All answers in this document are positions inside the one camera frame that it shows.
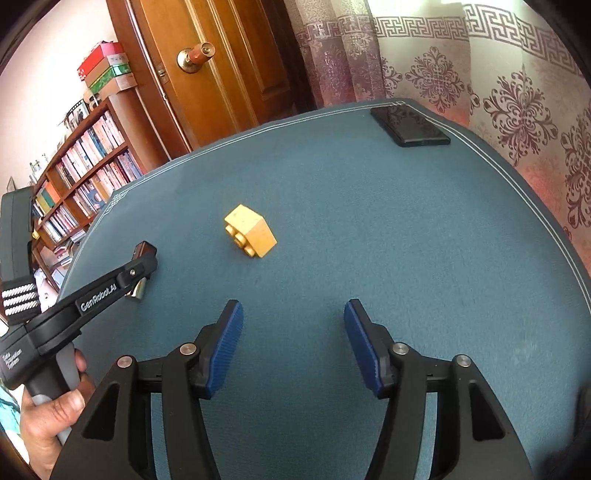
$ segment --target blue table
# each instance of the blue table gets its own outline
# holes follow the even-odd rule
[[[569,441],[577,389],[591,379],[583,264],[492,148],[398,102],[429,116],[451,145],[398,147],[369,114],[384,102],[266,124],[124,187],[76,255],[62,296],[128,261],[140,241],[158,248],[144,301],[120,301],[77,341],[97,381],[119,356],[163,356],[216,320],[228,299],[243,303],[226,385],[203,402],[223,480],[364,478],[386,401],[363,386],[345,334],[343,307],[354,297],[423,355],[470,355],[535,468]],[[277,238],[263,259],[248,258],[224,231],[239,203]],[[165,480],[158,397],[153,410]]]

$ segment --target green box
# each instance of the green box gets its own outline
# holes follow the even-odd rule
[[[105,70],[104,74],[101,75],[97,81],[90,85],[90,91],[93,93],[93,95],[96,95],[100,92],[100,89],[109,83],[113,78],[118,77],[119,75],[125,75],[129,72],[131,72],[129,63],[113,65]]]

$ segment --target patterned curtain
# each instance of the patterned curtain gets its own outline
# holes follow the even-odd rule
[[[526,179],[591,272],[591,89],[525,2],[285,3],[318,106],[412,98],[470,128]]]

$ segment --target black smartphone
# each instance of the black smartphone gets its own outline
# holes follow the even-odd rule
[[[390,137],[401,147],[449,145],[450,138],[427,117],[407,105],[379,106],[371,110]]]

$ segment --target brass door knob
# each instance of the brass door knob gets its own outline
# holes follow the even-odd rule
[[[187,73],[198,72],[205,62],[216,54],[216,47],[205,41],[193,48],[185,48],[178,52],[177,64]]]

